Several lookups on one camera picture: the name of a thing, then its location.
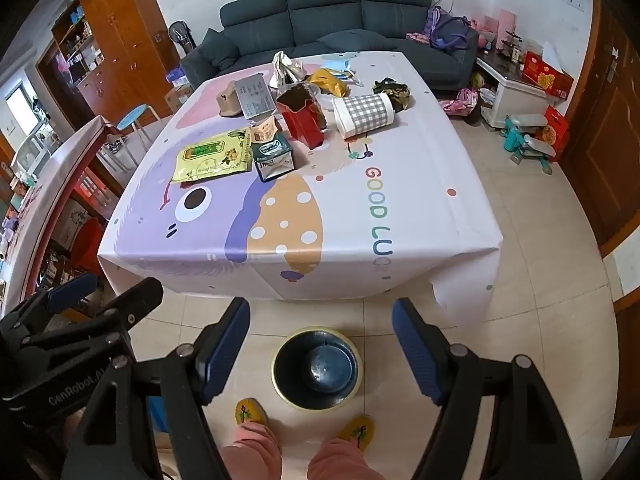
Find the cartoon printed tablecloth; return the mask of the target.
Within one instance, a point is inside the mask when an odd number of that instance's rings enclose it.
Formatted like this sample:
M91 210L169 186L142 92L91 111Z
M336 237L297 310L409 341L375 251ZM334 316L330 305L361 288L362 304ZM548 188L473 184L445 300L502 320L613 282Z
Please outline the cartoon printed tablecloth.
M187 295L273 300L375 296L418 280L457 325L483 321L502 235L472 160L408 58L349 59L366 94L384 77L410 104L374 133L346 142L329 128L318 148L295 143L295 168L263 181L255 170L185 185L179 152L242 128L204 82L144 155L98 251L116 292L152 276Z

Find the black yellow wrapper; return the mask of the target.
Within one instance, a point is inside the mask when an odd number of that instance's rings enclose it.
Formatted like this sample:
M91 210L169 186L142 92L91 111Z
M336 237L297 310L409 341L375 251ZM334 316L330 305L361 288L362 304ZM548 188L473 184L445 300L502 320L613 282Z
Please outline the black yellow wrapper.
M385 77L380 81L375 81L372 91L374 93L385 93L396 113L409 108L411 98L409 87L393 78Z

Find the yellow slipper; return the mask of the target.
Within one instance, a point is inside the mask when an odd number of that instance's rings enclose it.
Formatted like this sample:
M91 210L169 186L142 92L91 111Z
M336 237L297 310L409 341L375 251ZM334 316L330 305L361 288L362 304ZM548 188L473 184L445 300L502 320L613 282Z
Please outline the yellow slipper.
M243 425L247 422L254 422L262 426L268 425L268 416L255 398L239 400L235 405L234 418L238 425Z
M353 443L358 450L364 452L371 444L375 434L375 423L366 414L361 414L348 422L337 434L339 439Z

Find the dark green small box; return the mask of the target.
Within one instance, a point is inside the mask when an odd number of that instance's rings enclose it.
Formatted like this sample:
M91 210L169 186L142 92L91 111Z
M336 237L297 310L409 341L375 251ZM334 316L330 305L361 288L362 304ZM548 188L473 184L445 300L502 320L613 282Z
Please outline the dark green small box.
M262 182L269 182L295 170L294 152L288 139L277 132L270 141L252 144L253 162Z

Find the dark green sofa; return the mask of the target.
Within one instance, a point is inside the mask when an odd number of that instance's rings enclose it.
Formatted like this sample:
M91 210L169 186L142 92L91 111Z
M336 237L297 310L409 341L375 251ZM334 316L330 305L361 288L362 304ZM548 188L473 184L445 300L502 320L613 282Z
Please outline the dark green sofa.
M191 86L268 63L326 53L392 51L405 55L436 93L466 87L475 48L446 53L411 39L424 32L433 0L236 0L219 11L222 29L209 29L180 66Z

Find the purple backpack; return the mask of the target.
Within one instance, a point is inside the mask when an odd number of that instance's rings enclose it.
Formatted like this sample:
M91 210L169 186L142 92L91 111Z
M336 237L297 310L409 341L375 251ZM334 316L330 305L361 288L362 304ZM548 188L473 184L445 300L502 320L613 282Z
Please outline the purple backpack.
M449 54L475 48L477 44L471 22L464 16L451 15L441 6L432 6L427 11L423 31L432 48Z

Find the wooden door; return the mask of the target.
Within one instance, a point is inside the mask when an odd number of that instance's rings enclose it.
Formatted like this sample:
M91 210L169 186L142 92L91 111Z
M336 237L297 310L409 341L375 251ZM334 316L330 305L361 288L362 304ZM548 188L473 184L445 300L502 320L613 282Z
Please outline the wooden door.
M639 52L604 0L568 122L561 168L605 257L639 226Z

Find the brown pulp egg tray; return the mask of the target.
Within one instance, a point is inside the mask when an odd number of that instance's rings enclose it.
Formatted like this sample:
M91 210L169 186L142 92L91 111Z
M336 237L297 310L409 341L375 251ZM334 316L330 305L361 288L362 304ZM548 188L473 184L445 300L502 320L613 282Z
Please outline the brown pulp egg tray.
M216 102L221 117L238 117L243 114L233 81L229 82L227 87L216 95Z

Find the blue face mask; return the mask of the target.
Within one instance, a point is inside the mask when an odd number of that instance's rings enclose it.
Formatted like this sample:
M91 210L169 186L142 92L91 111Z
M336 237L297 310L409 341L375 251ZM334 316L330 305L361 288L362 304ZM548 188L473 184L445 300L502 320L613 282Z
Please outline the blue face mask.
M333 70L340 73L351 73L352 66L350 65L350 58L344 56L324 56L322 58L321 67L325 70Z

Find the grey checked paper cup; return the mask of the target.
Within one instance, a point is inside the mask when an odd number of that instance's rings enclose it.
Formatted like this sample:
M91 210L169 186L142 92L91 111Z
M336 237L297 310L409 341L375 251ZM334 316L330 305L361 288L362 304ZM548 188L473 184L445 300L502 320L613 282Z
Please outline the grey checked paper cup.
M332 106L337 130L343 139L390 126L395 120L395 111L386 93L333 98Z

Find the blue round stool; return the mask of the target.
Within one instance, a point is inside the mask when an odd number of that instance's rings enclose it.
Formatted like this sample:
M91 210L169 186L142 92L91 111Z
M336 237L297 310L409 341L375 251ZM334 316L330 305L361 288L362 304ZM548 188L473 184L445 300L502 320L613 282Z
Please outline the blue round stool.
M166 122L150 104L140 104L130 110L116 125L117 132L111 134L98 151L98 159L101 162L105 162L108 168L116 169L120 172L128 172L137 168L139 159L134 156L128 143L130 136L137 136L144 150L147 150L151 146L152 139L141 122L141 119L147 114L151 114L155 121L159 122L162 127L166 126ZM113 144L116 144L121 151L126 153L127 158L132 162L131 167L122 162L112 150Z

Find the yellow green snack bag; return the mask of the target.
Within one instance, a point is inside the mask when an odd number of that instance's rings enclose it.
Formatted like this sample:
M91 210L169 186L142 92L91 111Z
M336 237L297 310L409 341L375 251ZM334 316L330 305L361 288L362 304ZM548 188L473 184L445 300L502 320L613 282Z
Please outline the yellow green snack bag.
M250 170L251 163L250 129L234 129L183 148L172 180L184 183L230 176Z

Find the teal stepper machine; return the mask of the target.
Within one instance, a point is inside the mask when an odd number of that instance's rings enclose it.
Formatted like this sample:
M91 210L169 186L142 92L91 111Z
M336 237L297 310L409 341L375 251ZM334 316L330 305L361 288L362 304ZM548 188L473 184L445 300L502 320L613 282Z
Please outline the teal stepper machine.
M503 148L510 153L510 161L519 165L524 159L535 159L541 170L552 175L551 159L556 155L552 145L532 135L535 128L548 125L547 118L541 114L518 114L506 116L503 129Z

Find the orange snack packet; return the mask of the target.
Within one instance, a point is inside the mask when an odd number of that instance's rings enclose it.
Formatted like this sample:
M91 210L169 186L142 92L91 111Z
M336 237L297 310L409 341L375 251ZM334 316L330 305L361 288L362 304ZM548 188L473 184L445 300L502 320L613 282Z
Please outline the orange snack packet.
M253 144L265 144L271 142L276 134L281 131L280 125L273 115L250 126L250 142Z

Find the left yellow slipper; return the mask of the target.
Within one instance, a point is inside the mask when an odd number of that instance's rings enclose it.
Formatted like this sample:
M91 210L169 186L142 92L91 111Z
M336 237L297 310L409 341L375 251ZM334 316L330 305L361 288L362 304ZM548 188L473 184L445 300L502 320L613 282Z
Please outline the left yellow slipper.
M262 426L268 425L268 416L255 398L239 400L235 405L234 418L238 425L243 425L247 422L254 422Z

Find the round trash bin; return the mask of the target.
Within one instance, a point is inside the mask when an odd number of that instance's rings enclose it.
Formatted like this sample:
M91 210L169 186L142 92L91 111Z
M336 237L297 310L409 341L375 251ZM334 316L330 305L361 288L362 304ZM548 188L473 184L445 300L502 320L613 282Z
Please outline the round trash bin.
M354 343L327 327L305 327L285 339L271 363L274 390L305 412L337 410L358 393L362 359Z

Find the beige paper bag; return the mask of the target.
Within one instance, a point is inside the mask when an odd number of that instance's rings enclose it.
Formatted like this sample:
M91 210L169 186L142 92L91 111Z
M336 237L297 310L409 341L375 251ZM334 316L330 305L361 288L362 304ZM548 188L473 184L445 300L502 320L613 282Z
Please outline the beige paper bag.
M307 77L304 64L297 60L292 60L284 51L278 51L273 55L272 74L269 87L273 90L285 86L286 84L298 84Z

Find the black standing fan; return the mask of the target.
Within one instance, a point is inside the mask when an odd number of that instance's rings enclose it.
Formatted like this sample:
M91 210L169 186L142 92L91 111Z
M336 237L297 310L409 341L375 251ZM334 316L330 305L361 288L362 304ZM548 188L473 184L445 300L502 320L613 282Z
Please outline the black standing fan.
M191 29L185 21L175 21L168 27L169 38L181 47L184 54L189 54L196 48Z

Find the right yellow slipper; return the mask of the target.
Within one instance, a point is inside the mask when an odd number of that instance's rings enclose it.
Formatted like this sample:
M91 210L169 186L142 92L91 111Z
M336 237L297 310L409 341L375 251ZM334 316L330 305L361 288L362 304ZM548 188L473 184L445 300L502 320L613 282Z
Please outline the right yellow slipper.
M353 443L358 450L364 452L371 444L375 434L375 423L366 414L361 414L348 422L337 434L339 439Z

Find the wooden cabinet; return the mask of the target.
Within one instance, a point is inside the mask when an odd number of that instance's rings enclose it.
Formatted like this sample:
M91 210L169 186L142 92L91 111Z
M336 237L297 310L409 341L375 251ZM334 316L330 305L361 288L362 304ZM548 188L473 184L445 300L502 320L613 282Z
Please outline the wooden cabinet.
M171 114L166 74L179 55L157 0L72 0L51 34L36 70L70 128L141 104Z

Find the red gift box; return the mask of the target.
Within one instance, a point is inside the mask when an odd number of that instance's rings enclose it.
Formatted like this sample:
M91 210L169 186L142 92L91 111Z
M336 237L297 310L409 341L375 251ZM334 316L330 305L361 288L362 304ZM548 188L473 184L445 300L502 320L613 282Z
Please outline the red gift box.
M564 70L557 70L534 51L524 56L523 76L552 98L565 101L570 95L574 79Z

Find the white tv stand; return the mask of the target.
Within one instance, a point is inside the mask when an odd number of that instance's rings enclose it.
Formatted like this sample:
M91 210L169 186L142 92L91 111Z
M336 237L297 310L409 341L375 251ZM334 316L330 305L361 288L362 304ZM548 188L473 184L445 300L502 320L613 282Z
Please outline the white tv stand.
M490 128L502 129L506 118L518 114L544 114L550 104L548 96L539 87L528 82L518 66L495 52L479 53L477 73L481 74L495 96L480 114Z

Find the yellow mailer bag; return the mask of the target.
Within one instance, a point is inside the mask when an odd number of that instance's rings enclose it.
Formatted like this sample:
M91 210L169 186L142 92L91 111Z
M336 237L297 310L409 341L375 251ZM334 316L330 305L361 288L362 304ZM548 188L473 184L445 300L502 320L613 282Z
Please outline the yellow mailer bag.
M331 96L338 98L349 96L347 84L326 68L318 68L312 72L307 81L310 84L315 84L321 91L328 92Z

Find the red paper bag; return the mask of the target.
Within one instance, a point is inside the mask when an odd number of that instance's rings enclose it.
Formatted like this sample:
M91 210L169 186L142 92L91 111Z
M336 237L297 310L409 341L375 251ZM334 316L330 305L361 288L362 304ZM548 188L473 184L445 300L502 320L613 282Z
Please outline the red paper bag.
M323 143L319 107L303 84L280 87L276 103L294 140L310 150Z

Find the silver grey carton box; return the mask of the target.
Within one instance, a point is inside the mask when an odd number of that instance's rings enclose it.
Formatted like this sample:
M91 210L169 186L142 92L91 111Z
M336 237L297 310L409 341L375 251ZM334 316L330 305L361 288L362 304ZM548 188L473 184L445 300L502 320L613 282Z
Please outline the silver grey carton box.
M271 91L262 73L238 79L233 83L243 116L254 120L271 115L276 110Z

